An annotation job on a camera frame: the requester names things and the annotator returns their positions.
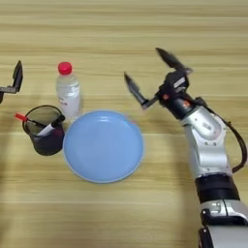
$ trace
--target plastic bottle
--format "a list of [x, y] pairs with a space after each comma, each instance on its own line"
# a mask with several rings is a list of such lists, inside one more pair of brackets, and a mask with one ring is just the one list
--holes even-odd
[[80, 115], [80, 87], [73, 67], [69, 62], [58, 65], [59, 76], [56, 83], [62, 113], [67, 119], [75, 119]]

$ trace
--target pen holder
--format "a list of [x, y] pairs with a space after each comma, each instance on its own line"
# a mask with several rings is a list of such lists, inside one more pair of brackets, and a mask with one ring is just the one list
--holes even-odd
[[[31, 109], [26, 114], [26, 116], [31, 120], [34, 120], [47, 126], [61, 114], [62, 113], [58, 108], [54, 106], [44, 105]], [[63, 126], [61, 124], [45, 136], [38, 136], [38, 134], [43, 130], [43, 128], [35, 125], [32, 122], [23, 121], [22, 127], [24, 132], [32, 140], [37, 153], [45, 156], [50, 156], [56, 154], [62, 149], [65, 134]]]

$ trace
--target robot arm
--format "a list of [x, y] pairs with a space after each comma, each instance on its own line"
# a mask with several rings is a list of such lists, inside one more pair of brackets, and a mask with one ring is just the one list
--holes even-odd
[[[130, 92], [143, 109], [156, 101], [167, 108], [183, 126], [190, 147], [190, 168], [201, 202], [199, 247], [248, 247], [248, 208], [240, 201], [233, 182], [233, 172], [225, 151], [227, 122], [215, 114], [201, 98], [193, 100], [186, 90], [187, 75], [192, 69], [183, 66], [172, 54], [156, 48], [162, 59], [175, 71], [168, 73], [152, 100], [145, 99], [133, 80], [125, 74]], [[228, 124], [239, 138], [244, 166], [247, 149], [242, 137]]]

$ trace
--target table surface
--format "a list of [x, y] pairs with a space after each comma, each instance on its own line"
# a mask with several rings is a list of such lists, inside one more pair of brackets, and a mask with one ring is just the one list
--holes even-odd
[[[248, 139], [248, 2], [245, 0], [1, 0], [1, 85], [18, 59], [24, 81], [0, 111], [0, 246], [3, 248], [197, 247], [200, 205], [179, 123], [159, 105], [142, 111], [127, 71], [152, 97], [169, 69], [154, 47], [195, 69], [203, 96]], [[56, 66], [71, 61], [83, 112], [114, 109], [143, 132], [145, 156], [129, 178], [97, 185], [71, 173], [62, 153], [35, 153], [14, 114], [58, 105]], [[228, 133], [232, 165], [240, 160]], [[234, 176], [248, 203], [248, 170]]]

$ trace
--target red pen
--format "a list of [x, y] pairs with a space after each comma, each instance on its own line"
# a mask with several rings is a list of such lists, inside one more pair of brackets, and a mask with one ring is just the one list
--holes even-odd
[[19, 119], [19, 120], [22, 120], [22, 121], [24, 121], [24, 122], [31, 122], [31, 123], [33, 123], [35, 126], [40, 127], [40, 128], [45, 128], [45, 127], [46, 127], [46, 125], [44, 125], [43, 123], [40, 123], [40, 122], [35, 121], [35, 120], [31, 120], [31, 119], [29, 119], [27, 116], [22, 115], [22, 114], [20, 114], [20, 113], [16, 113], [16, 114], [15, 114], [15, 118], [17, 118], [17, 119]]

